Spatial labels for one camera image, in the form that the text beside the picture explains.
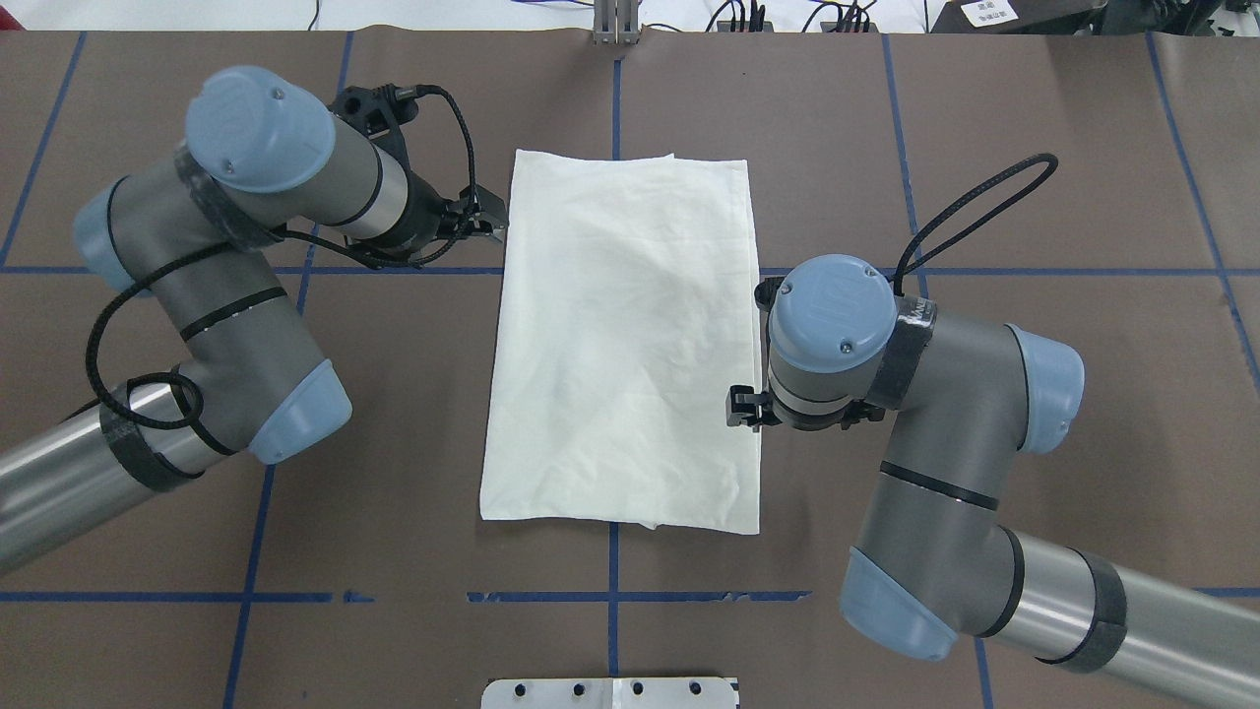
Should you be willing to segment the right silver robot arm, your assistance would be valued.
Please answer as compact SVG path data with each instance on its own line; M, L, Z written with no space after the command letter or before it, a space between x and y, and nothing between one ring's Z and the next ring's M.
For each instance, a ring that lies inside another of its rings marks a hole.
M1211 708L1257 705L1257 615L995 521L1014 458L1056 450L1084 359L1012 324L942 311L863 259L762 280L762 385L727 423L850 429L895 414L839 611L887 650L940 661L961 636Z

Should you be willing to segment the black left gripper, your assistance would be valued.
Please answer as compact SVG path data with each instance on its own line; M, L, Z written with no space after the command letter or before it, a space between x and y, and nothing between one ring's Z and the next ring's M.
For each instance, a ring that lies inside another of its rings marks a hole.
M445 99L467 150L467 186L455 199L441 196L410 166L402 126L418 116L420 99L427 96ZM436 84L346 87L330 110L363 135L378 157L378 180L368 205L334 225L344 238L341 254L350 259L441 259L462 239L504 241L507 203L478 183L472 135L447 89Z

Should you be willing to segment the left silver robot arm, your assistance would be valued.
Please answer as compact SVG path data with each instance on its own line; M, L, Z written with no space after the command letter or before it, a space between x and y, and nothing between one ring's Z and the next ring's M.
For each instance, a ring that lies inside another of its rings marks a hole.
M83 355L92 399L3 455L3 570L178 489L239 452L278 463L341 429L352 402L265 248L297 239L369 269L422 269L500 239L500 196L447 199L410 166L402 126L435 84L346 87L329 103L257 65L215 72L171 157L76 217L113 288Z

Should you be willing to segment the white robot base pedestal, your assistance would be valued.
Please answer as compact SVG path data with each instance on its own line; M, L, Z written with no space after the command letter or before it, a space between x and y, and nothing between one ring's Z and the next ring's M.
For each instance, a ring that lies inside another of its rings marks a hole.
M481 708L740 708L736 678L504 678Z

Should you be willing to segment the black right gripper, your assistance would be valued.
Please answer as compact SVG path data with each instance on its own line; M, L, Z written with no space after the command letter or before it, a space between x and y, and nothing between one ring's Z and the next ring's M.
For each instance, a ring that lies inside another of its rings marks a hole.
M832 426L850 429L863 421L879 422L887 411L868 400L842 395L833 400L811 400L801 398L782 383L772 366L775 351L770 336L770 315L776 296L784 287L782 278L765 278L753 288L753 301L764 314L762 336L762 385L750 387L736 383L727 392L727 426L738 429L748 427L755 432L764 427L788 423L793 429L820 431Z

